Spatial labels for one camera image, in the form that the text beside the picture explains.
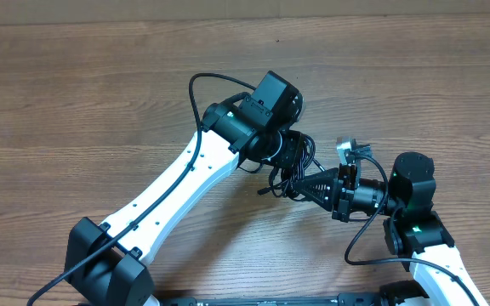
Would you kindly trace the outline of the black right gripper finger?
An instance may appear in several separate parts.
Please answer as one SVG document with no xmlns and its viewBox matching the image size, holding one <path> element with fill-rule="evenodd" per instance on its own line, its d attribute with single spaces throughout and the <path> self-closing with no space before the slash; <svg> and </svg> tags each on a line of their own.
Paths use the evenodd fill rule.
<svg viewBox="0 0 490 306">
<path fill-rule="evenodd" d="M 304 177 L 304 181 L 307 183 L 332 183 L 334 180 L 338 180 L 338 176 L 339 169 L 333 167 L 319 173 L 308 175 Z"/>
<path fill-rule="evenodd" d="M 339 203 L 338 180 L 334 177 L 308 176 L 297 181 L 294 190 L 326 211 L 334 210 Z"/>
</svg>

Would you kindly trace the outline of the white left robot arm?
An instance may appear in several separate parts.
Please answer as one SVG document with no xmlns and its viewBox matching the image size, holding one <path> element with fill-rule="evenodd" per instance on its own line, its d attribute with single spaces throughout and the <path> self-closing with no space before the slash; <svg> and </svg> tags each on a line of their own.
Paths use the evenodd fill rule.
<svg viewBox="0 0 490 306">
<path fill-rule="evenodd" d="M 302 103 L 243 98 L 210 105 L 177 159 L 141 194 L 101 224 L 81 219 L 67 246 L 66 281 L 93 305 L 158 305 L 148 270 L 174 227 L 246 159 L 296 164 Z"/>
</svg>

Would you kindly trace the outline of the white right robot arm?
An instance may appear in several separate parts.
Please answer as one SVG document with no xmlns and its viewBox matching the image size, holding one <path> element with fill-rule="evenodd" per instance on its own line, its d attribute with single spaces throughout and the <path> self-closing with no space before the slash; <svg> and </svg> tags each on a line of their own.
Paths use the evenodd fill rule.
<svg viewBox="0 0 490 306">
<path fill-rule="evenodd" d="M 379 290 L 379 305 L 484 305 L 486 299 L 467 272 L 454 238 L 433 209 L 436 191 L 432 159 L 418 152 L 400 154 L 390 173 L 380 181 L 364 179 L 360 163 L 378 162 L 355 154 L 340 164 L 306 176 L 293 185 L 293 192 L 315 202 L 341 222 L 352 213 L 365 213 L 367 220 L 356 233 L 361 237 L 378 216 L 384 217 L 388 258 L 354 260 L 350 265 L 401 264 L 412 276 Z"/>
</svg>

